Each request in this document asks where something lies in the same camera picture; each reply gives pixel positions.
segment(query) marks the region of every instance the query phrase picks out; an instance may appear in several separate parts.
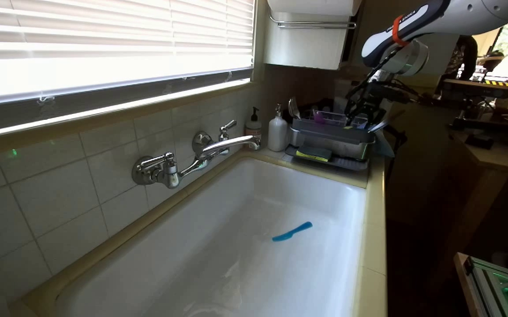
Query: blue object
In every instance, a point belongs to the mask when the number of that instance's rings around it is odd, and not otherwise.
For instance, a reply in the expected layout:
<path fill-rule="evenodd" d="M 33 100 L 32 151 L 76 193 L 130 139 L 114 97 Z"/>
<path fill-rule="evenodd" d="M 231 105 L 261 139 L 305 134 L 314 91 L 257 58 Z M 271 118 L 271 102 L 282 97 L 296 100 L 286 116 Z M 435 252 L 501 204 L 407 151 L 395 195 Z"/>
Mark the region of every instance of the blue object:
<path fill-rule="evenodd" d="M 286 239 L 291 239 L 293 234 L 296 234 L 296 232 L 300 232 L 300 230 L 307 230 L 308 227 L 312 227 L 312 223 L 310 223 L 310 222 L 305 222 L 305 223 L 298 225 L 298 227 L 293 229 L 293 230 L 287 230 L 287 232 L 284 232 L 284 234 L 273 236 L 271 241 L 286 241 Z"/>

